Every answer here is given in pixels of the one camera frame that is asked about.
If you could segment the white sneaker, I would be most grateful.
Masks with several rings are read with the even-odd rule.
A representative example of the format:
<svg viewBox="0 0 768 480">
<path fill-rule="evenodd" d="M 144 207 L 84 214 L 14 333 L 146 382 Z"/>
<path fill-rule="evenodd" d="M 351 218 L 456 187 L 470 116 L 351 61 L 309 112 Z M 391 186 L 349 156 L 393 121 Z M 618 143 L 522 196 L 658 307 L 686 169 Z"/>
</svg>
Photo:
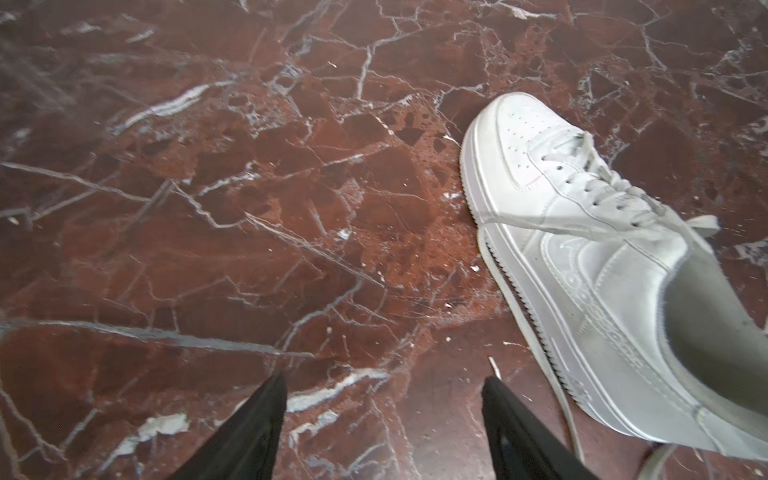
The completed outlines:
<svg viewBox="0 0 768 480">
<path fill-rule="evenodd" d="M 472 121 L 460 171 L 481 256 L 562 406 L 766 459 L 767 337 L 709 244 L 715 217 L 682 219 L 526 93 Z"/>
</svg>

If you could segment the white shoelace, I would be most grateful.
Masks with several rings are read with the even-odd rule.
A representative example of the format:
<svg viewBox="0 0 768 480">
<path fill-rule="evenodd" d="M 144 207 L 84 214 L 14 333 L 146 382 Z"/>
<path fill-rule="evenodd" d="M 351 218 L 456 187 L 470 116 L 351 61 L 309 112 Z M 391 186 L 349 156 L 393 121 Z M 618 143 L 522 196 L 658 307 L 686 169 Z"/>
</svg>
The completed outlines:
<svg viewBox="0 0 768 480">
<path fill-rule="evenodd" d="M 663 296 L 715 216 L 684 220 L 569 124 L 475 121 L 462 179 L 482 257 L 566 418 L 723 452 L 713 410 L 664 356 Z"/>
</svg>

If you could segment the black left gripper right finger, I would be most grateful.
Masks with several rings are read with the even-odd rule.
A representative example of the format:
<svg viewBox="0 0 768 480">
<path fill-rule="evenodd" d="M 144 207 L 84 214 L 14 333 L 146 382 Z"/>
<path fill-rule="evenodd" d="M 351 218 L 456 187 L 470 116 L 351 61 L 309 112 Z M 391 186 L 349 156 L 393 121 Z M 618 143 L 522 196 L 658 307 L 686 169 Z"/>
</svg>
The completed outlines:
<svg viewBox="0 0 768 480">
<path fill-rule="evenodd" d="M 482 417 L 498 479 L 596 479 L 496 377 L 485 379 Z"/>
</svg>

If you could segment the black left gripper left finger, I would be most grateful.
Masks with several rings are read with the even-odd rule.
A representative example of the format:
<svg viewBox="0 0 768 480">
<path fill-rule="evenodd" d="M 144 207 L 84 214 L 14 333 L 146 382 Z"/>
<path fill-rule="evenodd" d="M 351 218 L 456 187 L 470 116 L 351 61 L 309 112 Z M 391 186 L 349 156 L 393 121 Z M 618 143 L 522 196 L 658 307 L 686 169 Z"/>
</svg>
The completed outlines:
<svg viewBox="0 0 768 480">
<path fill-rule="evenodd" d="M 283 374 L 265 381 L 172 479 L 270 479 L 287 406 Z"/>
</svg>

